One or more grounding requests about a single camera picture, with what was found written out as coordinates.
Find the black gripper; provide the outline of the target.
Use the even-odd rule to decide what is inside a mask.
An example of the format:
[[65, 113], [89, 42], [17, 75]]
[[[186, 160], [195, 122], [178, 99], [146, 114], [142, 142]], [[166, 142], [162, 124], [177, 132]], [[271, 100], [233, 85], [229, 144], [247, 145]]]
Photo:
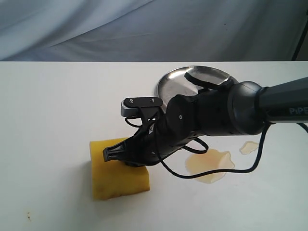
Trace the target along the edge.
[[126, 122], [138, 130], [125, 141], [104, 148], [105, 162], [117, 160], [133, 167], [154, 166], [180, 149], [196, 154], [205, 153], [204, 150], [187, 147], [191, 141], [205, 145], [199, 138], [204, 133], [193, 121], [155, 120], [141, 125], [134, 125], [127, 120]]

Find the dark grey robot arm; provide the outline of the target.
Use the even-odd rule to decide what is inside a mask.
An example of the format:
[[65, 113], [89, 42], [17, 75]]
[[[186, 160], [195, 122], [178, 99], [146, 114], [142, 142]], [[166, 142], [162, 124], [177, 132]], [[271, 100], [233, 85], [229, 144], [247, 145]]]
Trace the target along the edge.
[[103, 150], [105, 161], [154, 166], [200, 136], [257, 135], [266, 123], [308, 120], [308, 80], [261, 87], [252, 81], [178, 94], [166, 110], [158, 97], [126, 98], [122, 115], [140, 118], [135, 134]]

